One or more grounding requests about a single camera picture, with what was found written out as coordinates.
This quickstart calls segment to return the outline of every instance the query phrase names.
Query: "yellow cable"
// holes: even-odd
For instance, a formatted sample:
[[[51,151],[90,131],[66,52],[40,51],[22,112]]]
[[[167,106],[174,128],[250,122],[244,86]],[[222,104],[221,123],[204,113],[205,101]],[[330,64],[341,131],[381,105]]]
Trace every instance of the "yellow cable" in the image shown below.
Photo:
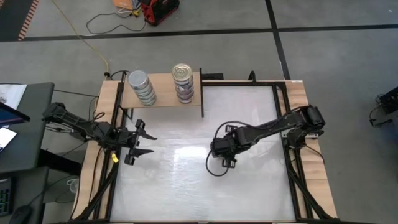
[[[69,19],[67,18],[67,16],[66,16],[66,15],[62,12],[62,10],[59,8],[58,4],[55,3],[54,0],[51,0],[51,1],[54,3],[55,7],[57,7],[57,9],[61,12],[61,14],[62,14],[62,16],[65,18],[65,20],[69,23],[70,27],[71,27],[71,28],[73,29],[73,31],[75,32],[76,36],[77,36],[81,41],[83,41],[87,46],[89,46],[91,49],[93,49],[93,50],[98,54],[98,56],[101,57],[101,59],[105,62],[105,65],[106,65],[106,72],[109,72],[109,64],[108,64],[108,61],[106,61],[106,59],[105,59],[104,56],[101,54],[101,52],[99,52],[99,50],[97,50],[96,48],[94,48],[93,46],[91,46],[90,44],[88,44],[87,41],[85,41],[83,38],[80,37],[80,35],[77,33],[77,31],[75,30],[74,26],[73,26],[72,23],[69,21]]]

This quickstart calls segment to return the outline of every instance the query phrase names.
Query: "wooden shelf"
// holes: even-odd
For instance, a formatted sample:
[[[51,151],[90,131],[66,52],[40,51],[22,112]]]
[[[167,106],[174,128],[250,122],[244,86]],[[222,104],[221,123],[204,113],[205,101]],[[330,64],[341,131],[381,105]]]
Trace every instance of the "wooden shelf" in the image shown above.
[[[121,103],[121,106],[124,109],[167,106],[201,106],[200,75],[198,72],[193,73],[193,90],[195,93],[193,94],[193,100],[191,103],[180,103],[178,101],[171,73],[148,74],[148,76],[156,93],[156,102],[152,106],[142,105],[128,81],[125,81]]]

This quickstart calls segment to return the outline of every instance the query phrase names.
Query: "keyboard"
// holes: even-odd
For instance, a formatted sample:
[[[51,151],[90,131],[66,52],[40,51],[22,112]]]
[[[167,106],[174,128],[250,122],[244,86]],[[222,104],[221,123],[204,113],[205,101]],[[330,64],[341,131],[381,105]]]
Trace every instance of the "keyboard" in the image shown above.
[[[12,213],[12,179],[0,177],[0,217]]]

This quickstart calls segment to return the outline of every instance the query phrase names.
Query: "white tabletop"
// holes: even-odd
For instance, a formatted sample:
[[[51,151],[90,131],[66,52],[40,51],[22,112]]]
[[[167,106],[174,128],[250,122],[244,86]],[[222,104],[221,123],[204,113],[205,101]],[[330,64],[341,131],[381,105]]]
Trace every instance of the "white tabletop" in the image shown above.
[[[155,152],[120,163],[112,221],[282,221],[294,220],[280,136],[269,136],[236,156],[235,169],[213,177],[205,168],[216,128],[225,121],[258,125],[277,118],[268,86],[203,87],[205,117],[198,106],[135,109],[151,141],[140,148]],[[219,136],[224,135],[224,128]],[[128,149],[123,149],[121,161]],[[223,173],[221,159],[210,170]]]

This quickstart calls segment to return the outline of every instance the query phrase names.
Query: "can lid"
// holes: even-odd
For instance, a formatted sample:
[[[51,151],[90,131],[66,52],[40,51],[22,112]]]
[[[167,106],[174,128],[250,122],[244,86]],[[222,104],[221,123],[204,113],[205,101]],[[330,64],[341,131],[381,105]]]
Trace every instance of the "can lid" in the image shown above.
[[[130,73],[128,81],[131,86],[141,86],[145,84],[148,79],[148,75],[146,72],[141,70],[136,70]]]
[[[172,75],[176,81],[185,81],[192,77],[192,69],[189,65],[180,63],[173,67]]]

